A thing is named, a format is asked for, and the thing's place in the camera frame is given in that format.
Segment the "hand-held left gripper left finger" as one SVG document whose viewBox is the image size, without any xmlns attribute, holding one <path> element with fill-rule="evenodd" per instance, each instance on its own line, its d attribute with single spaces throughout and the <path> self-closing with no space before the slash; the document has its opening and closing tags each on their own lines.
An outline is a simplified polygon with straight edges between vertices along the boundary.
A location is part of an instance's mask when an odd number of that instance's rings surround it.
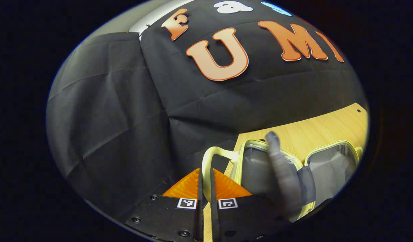
<svg viewBox="0 0 413 242">
<path fill-rule="evenodd" d="M 164 194 L 151 194 L 137 204 L 125 222 L 155 242 L 202 242 L 202 171 L 183 177 Z"/>
</svg>

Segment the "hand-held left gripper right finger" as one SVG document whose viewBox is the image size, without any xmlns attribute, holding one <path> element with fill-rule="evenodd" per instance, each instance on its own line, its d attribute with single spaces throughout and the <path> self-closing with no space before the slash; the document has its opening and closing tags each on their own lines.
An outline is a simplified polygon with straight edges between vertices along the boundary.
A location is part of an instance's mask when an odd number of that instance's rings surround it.
<svg viewBox="0 0 413 242">
<path fill-rule="evenodd" d="M 266 242 L 288 228 L 276 204 L 265 194 L 252 195 L 211 169 L 211 221 L 214 242 Z"/>
</svg>

